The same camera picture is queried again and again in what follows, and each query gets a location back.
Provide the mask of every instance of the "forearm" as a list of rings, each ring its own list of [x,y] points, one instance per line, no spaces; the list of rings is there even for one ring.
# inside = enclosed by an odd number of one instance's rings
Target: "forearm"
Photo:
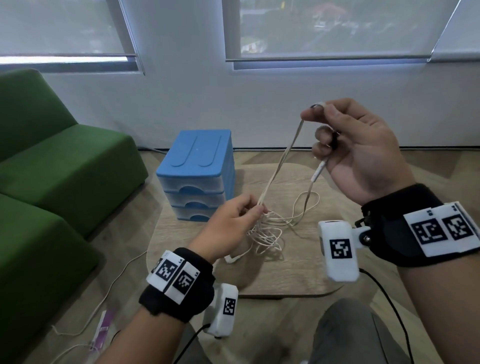
[[[480,255],[398,272],[444,363],[480,363]]]
[[[170,364],[184,328],[183,322],[165,314],[152,316],[142,307],[97,364]]]

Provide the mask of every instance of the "blue lid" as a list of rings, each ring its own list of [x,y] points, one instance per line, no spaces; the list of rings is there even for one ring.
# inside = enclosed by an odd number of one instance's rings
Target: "blue lid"
[[[159,177],[219,177],[231,131],[182,130],[156,170]]]

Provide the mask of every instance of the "green cushion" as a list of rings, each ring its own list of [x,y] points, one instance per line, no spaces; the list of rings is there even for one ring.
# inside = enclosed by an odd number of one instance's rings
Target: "green cushion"
[[[0,193],[90,233],[148,176],[132,137],[72,126],[0,163]]]
[[[0,363],[44,327],[98,258],[62,218],[0,195]]]
[[[40,72],[0,75],[0,162],[77,122]]]

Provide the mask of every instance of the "gray pants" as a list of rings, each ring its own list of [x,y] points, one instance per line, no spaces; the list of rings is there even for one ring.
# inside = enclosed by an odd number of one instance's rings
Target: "gray pants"
[[[193,328],[187,325],[177,354],[193,334]],[[192,342],[179,363],[211,364],[198,339]],[[409,364],[410,359],[377,314],[358,301],[343,298],[331,305],[320,319],[308,363]]]

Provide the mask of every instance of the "round table top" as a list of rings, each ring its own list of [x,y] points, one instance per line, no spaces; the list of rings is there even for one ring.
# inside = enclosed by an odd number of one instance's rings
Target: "round table top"
[[[236,168],[235,195],[251,192],[259,196],[274,173],[277,164],[240,165]],[[265,205],[283,217],[291,216],[293,202],[308,190],[313,170],[309,167],[284,163],[270,186]],[[308,211],[295,227],[283,230],[280,254],[267,252],[256,255],[254,249],[233,264],[220,259],[215,264],[217,281],[234,284],[240,297],[299,297],[322,296],[336,291],[341,285],[328,279],[321,251],[317,224],[322,220],[342,219],[334,191],[320,176],[312,191],[320,195],[319,204]],[[296,212],[303,208],[303,197],[297,203]],[[308,206],[316,202],[310,197]],[[205,223],[177,220],[168,201],[163,209],[148,246],[147,266],[151,270],[165,250],[187,246]],[[245,251],[250,241],[242,243]]]

